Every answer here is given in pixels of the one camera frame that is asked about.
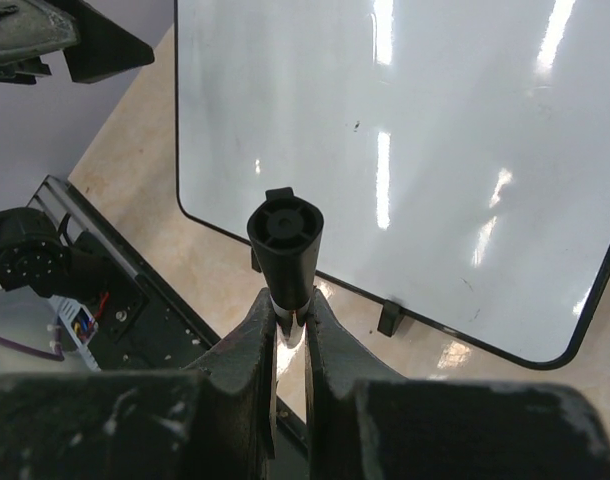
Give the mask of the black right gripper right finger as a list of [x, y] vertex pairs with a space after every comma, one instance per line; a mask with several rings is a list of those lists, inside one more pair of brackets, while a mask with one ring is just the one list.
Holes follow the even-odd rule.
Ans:
[[305, 327], [313, 479], [610, 479], [610, 439], [570, 387], [408, 379], [321, 293]]

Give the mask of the white whiteboard black frame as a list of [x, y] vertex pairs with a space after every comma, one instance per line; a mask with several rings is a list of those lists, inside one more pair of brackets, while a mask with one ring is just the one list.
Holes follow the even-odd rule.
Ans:
[[530, 369], [610, 276], [610, 1], [179, 1], [177, 198], [238, 239], [270, 189], [319, 271]]

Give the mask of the black white marker pen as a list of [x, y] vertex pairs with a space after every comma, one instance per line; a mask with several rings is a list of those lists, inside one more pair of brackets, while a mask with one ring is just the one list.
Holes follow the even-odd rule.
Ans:
[[306, 322], [323, 227], [321, 211], [290, 187], [266, 191], [247, 222], [282, 339], [290, 348], [300, 342]]

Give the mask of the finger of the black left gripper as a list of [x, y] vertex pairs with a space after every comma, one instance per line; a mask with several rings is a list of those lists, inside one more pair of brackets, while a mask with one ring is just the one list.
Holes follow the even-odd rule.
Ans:
[[154, 62], [153, 48], [85, 1], [63, 1], [80, 41], [64, 50], [74, 83], [97, 83]]
[[0, 1], [0, 83], [34, 85], [51, 74], [43, 55], [80, 42], [75, 18], [48, 1]]

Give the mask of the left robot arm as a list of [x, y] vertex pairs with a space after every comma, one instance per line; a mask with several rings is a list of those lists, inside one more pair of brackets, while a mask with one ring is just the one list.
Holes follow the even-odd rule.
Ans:
[[[150, 45], [85, 1], [0, 1], [0, 83], [36, 84], [51, 73], [43, 56], [57, 51], [78, 84], [154, 61]], [[108, 258], [74, 246], [43, 211], [0, 211], [0, 289], [87, 302], [107, 294], [115, 274]]]

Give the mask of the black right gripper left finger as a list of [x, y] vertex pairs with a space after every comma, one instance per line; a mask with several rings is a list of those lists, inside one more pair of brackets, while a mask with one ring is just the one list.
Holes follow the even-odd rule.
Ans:
[[0, 479], [264, 479], [275, 376], [267, 289], [183, 369], [0, 375]]

